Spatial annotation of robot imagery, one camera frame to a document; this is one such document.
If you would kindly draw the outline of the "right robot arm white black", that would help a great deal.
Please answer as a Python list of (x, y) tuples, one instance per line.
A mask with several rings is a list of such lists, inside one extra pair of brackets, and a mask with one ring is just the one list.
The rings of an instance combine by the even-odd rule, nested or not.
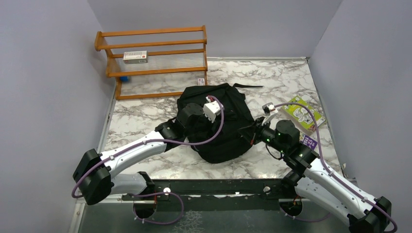
[(274, 129), (258, 118), (238, 132), (252, 145), (259, 142), (281, 152), (292, 170), (282, 179), (281, 193), (309, 199), (340, 219), (352, 233), (383, 233), (390, 224), (392, 204), (385, 197), (368, 194), (331, 166), (323, 165), (320, 155), (300, 142), (300, 131), (290, 120), (277, 122)]

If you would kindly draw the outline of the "black student backpack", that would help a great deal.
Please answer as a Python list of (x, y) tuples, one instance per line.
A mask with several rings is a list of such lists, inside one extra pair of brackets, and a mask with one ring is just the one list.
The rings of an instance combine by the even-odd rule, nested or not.
[(207, 144), (191, 146), (203, 160), (211, 164), (223, 163), (238, 158), (252, 147), (238, 133), (238, 129), (248, 127), (255, 121), (245, 102), (245, 94), (239, 92), (238, 89), (260, 87), (260, 85), (223, 83), (185, 88), (177, 100), (178, 112), (181, 112), (190, 103), (203, 106), (207, 103), (206, 97), (210, 95), (217, 97), (224, 108), (224, 123), (219, 135)]

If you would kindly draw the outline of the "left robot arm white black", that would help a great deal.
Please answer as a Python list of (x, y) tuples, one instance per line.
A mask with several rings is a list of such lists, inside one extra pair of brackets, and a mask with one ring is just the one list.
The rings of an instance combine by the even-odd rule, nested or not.
[[(140, 199), (149, 198), (153, 187), (143, 174), (127, 175), (122, 172), (146, 158), (180, 145), (202, 146), (211, 143), (223, 130), (224, 118), (223, 104), (211, 97), (211, 101), (204, 105), (188, 104), (174, 119), (158, 125), (132, 143), (100, 153), (95, 149), (86, 151), (72, 175), (75, 181), (72, 197), (83, 198), (88, 205), (97, 204), (113, 194), (135, 193)], [(217, 131), (201, 141), (187, 141), (195, 123), (203, 119), (208, 123), (220, 120)]]

